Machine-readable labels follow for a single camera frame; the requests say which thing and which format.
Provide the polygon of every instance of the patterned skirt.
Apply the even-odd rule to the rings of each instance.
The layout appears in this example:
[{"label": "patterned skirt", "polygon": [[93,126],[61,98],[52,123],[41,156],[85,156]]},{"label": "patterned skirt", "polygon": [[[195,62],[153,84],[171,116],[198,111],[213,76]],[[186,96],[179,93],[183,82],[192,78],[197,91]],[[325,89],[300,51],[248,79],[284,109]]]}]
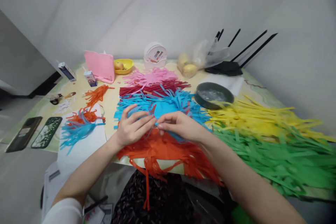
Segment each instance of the patterned skirt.
[{"label": "patterned skirt", "polygon": [[136,170],[117,202],[111,224],[118,223],[194,223],[194,208],[181,176],[168,173],[167,183],[149,175],[149,206],[146,200],[146,176]]}]

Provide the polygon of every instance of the plastic bag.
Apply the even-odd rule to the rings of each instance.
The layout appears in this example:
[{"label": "plastic bag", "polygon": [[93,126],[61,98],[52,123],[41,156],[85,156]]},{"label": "plastic bag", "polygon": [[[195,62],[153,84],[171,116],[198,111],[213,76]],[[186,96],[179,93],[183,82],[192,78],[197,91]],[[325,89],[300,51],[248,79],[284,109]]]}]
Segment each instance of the plastic bag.
[{"label": "plastic bag", "polygon": [[188,47],[183,53],[180,54],[177,68],[185,79],[193,77],[196,72],[202,68],[215,66],[229,57],[229,48],[209,52],[214,48],[214,43],[208,40],[196,44],[195,46]]}]

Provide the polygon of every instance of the white sleeve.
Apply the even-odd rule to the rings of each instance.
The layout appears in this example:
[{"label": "white sleeve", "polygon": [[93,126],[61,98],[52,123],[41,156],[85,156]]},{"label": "white sleeve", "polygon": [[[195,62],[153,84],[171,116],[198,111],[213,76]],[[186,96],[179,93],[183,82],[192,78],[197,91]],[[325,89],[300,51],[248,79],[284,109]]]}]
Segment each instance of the white sleeve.
[{"label": "white sleeve", "polygon": [[42,224],[81,224],[83,207],[74,198],[57,202],[47,213]]}]

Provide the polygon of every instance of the white wall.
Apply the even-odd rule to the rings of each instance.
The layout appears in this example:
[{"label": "white wall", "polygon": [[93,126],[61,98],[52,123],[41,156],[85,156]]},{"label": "white wall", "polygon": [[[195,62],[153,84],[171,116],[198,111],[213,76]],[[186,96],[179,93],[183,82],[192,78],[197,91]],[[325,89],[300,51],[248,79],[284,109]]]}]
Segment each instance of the white wall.
[{"label": "white wall", "polygon": [[141,58],[160,41],[169,56],[225,28],[226,46],[237,52],[283,0],[0,0],[0,9],[54,66],[74,67],[83,51]]},{"label": "white wall", "polygon": [[263,28],[279,34],[247,70],[298,115],[322,120],[319,129],[336,136],[336,0],[285,0]]},{"label": "white wall", "polygon": [[55,69],[0,11],[0,88],[29,95]]}]

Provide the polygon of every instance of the person's left hand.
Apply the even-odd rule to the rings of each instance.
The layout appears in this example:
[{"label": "person's left hand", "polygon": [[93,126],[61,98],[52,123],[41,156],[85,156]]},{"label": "person's left hand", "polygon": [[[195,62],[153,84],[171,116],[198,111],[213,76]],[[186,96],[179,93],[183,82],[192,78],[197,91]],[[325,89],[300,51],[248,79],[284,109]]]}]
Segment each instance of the person's left hand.
[{"label": "person's left hand", "polygon": [[135,112],[129,118],[127,118],[129,111],[131,111],[131,109],[135,108],[136,106],[136,104],[133,104],[124,109],[118,130],[114,134],[116,137],[115,140],[122,148],[126,145],[137,142],[156,123],[156,118],[153,115],[149,116],[148,111]]}]

